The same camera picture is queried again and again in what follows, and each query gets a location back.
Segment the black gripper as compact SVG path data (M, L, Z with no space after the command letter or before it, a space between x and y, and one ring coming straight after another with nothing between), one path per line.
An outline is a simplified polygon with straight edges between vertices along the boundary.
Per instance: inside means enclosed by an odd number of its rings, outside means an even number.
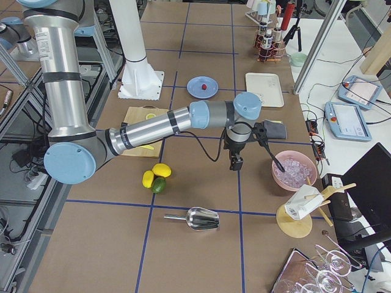
M246 146L247 140L251 135L251 127L233 126L224 130L224 149L229 150L230 170L241 170L243 159L239 153Z

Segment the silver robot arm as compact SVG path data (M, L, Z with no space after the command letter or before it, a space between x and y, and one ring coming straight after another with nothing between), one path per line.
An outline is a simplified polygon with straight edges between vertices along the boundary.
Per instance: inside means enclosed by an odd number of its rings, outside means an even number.
M93 2L22 1L21 5L35 32L51 112L44 166L61 183L81 183L124 151L189 128L224 127L232 132L240 121L253 125L259 118L260 99L244 92L233 101L197 101L119 129L97 131L87 118L75 43L77 28L93 21Z

